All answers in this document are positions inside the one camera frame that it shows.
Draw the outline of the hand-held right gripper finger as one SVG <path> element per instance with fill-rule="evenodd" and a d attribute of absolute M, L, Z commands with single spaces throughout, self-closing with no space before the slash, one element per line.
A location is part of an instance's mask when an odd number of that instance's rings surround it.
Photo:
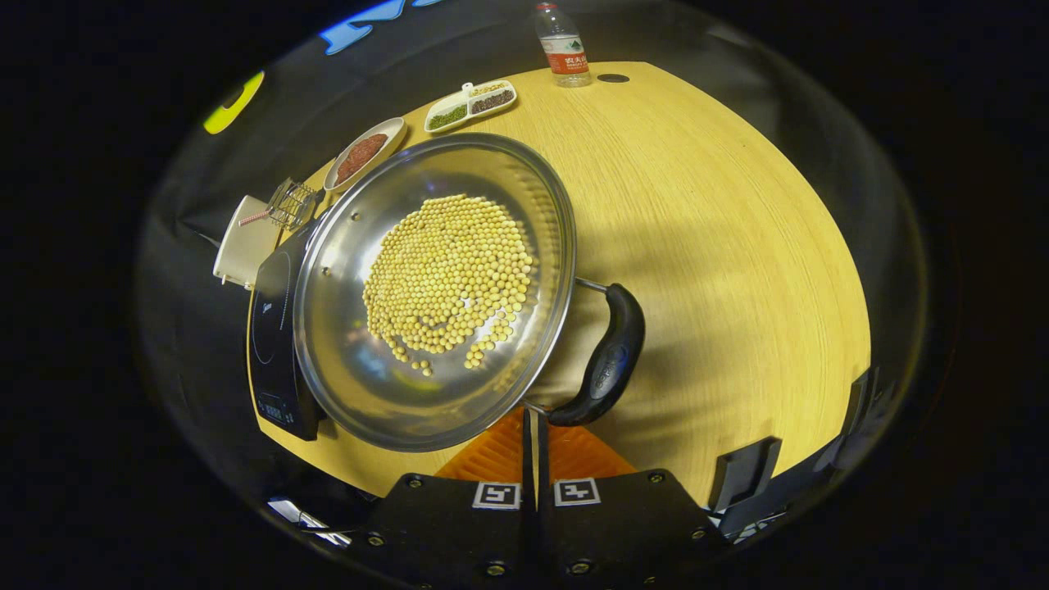
<path fill-rule="evenodd" d="M 348 559 L 382 588 L 529 589 L 538 582 L 531 419 L 519 482 L 402 475 L 352 534 Z"/>
<path fill-rule="evenodd" d="M 537 571 L 548 589 L 686 589 L 730 552 L 669 470 L 552 478 L 552 433 L 537 423 Z"/>

